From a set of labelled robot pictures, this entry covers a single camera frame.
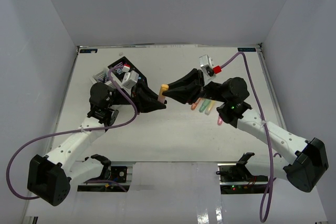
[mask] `white table surface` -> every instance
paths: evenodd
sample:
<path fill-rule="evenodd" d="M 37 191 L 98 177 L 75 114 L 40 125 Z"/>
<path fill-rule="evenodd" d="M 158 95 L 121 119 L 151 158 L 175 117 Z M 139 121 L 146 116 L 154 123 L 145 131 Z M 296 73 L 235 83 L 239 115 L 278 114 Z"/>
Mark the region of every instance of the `white table surface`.
<path fill-rule="evenodd" d="M 181 48 L 99 48 L 96 54 L 79 54 L 73 71 L 57 131 L 77 128 L 89 111 L 89 77 L 115 62 L 123 53 L 148 79 L 149 87 L 158 92 L 161 84 L 185 76 L 192 68 L 200 68 L 199 56 L 208 54 L 215 65 L 222 65 L 237 48 L 181 47 Z M 265 76 L 256 52 L 246 53 L 251 76 L 261 100 L 267 120 L 278 123 L 276 111 L 267 88 Z M 224 82 L 231 77 L 247 82 L 243 58 L 238 56 L 215 79 Z M 248 83 L 253 108 L 257 104 Z M 82 158 L 98 153 L 112 161 L 237 161 L 245 152 L 268 155 L 267 146 L 253 136 L 230 125 L 217 126 L 218 113 L 207 116 L 190 105 L 167 99 L 167 109 L 140 114 L 125 127 L 109 130 L 96 140 Z M 115 122 L 120 124 L 133 116 L 130 105 L 124 105 Z M 58 146 L 68 136 L 58 136 Z"/>
<path fill-rule="evenodd" d="M 80 125 L 89 110 L 92 86 L 89 77 L 119 59 L 121 52 L 147 77 L 149 87 L 158 92 L 161 84 L 175 81 L 192 68 L 198 68 L 199 56 L 208 54 L 215 64 L 221 65 L 236 51 L 237 48 L 187 46 L 98 49 L 96 54 L 79 54 L 57 131 Z M 258 55 L 248 52 L 246 56 L 266 119 L 278 124 Z M 216 81 L 235 76 L 247 80 L 241 57 L 225 68 Z M 252 94 L 247 102 L 257 107 Z M 123 106 L 116 124 L 132 115 L 131 107 Z M 254 137 L 230 125 L 217 126 L 217 117 L 215 111 L 206 116 L 191 111 L 189 105 L 168 99 L 166 110 L 141 114 L 130 125 L 109 130 L 82 157 L 98 153 L 112 161 L 216 162 L 236 161 L 244 152 L 268 155 L 267 146 Z M 66 136 L 55 138 L 54 146 L 65 139 Z M 261 195 L 220 195 L 215 170 L 215 164 L 137 163 L 128 193 L 71 190 L 58 207 L 41 199 L 31 201 L 26 216 L 39 216 L 40 224 L 260 223 Z M 148 184 L 150 190 L 137 187 Z M 215 218 L 218 210 L 222 212 L 222 221 Z M 202 213 L 208 213 L 208 221 L 202 219 Z M 267 223 L 313 224 L 315 221 L 326 221 L 317 190 L 307 194 L 288 181 L 275 181 Z"/>

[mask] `black clamp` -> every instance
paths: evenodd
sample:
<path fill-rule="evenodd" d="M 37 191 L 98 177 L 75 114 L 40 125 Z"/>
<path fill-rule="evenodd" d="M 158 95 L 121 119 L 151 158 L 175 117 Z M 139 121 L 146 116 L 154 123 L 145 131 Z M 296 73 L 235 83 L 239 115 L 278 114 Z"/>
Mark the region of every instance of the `black clamp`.
<path fill-rule="evenodd" d="M 169 89 L 162 94 L 182 104 L 193 104 L 203 91 L 204 76 L 201 70 L 194 68 L 186 76 L 168 84 Z"/>
<path fill-rule="evenodd" d="M 103 166 L 100 176 L 96 179 L 109 179 L 111 177 L 111 161 L 107 157 L 98 154 L 92 155 L 91 158 L 98 160 Z"/>
<path fill-rule="evenodd" d="M 245 167 L 247 161 L 254 156 L 253 152 L 245 153 L 235 166 L 231 166 L 229 170 L 226 169 L 227 166 L 219 167 L 219 171 L 216 172 L 217 175 L 221 176 L 221 181 L 225 181 L 225 177 L 232 179 L 234 181 L 245 181 L 252 178 L 252 174 Z"/>
<path fill-rule="evenodd" d="M 155 110 L 166 108 L 167 101 L 163 103 L 158 101 L 158 95 L 155 94 L 144 80 L 139 80 L 132 88 L 131 99 L 137 107 L 138 113 L 149 113 Z"/>

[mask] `orange marker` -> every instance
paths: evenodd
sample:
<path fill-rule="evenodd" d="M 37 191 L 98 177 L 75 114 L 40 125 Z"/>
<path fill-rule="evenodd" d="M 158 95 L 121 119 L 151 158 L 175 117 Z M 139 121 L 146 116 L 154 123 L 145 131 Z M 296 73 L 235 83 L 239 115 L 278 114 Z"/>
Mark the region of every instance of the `orange marker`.
<path fill-rule="evenodd" d="M 191 110 L 195 110 L 195 108 L 198 106 L 202 98 L 198 98 L 197 101 L 193 104 L 191 104 Z"/>

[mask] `white cable tie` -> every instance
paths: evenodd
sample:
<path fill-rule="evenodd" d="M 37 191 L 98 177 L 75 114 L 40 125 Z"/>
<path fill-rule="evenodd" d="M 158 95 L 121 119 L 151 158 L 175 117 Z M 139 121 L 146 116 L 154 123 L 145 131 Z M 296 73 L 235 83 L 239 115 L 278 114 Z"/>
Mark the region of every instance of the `white cable tie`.
<path fill-rule="evenodd" d="M 81 131 L 81 133 L 86 133 L 83 126 L 80 127 L 80 131 Z"/>

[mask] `green marker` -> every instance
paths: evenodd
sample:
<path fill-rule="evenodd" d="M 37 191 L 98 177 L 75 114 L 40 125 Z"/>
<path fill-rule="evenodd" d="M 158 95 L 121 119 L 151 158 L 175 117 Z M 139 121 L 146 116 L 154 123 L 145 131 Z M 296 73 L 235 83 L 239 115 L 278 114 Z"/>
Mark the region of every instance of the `green marker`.
<path fill-rule="evenodd" d="M 211 100 L 205 99 L 204 102 L 202 103 L 199 111 L 201 113 L 203 113 L 203 111 L 206 109 L 206 107 L 208 107 L 208 105 L 210 104 L 210 102 L 211 102 Z"/>

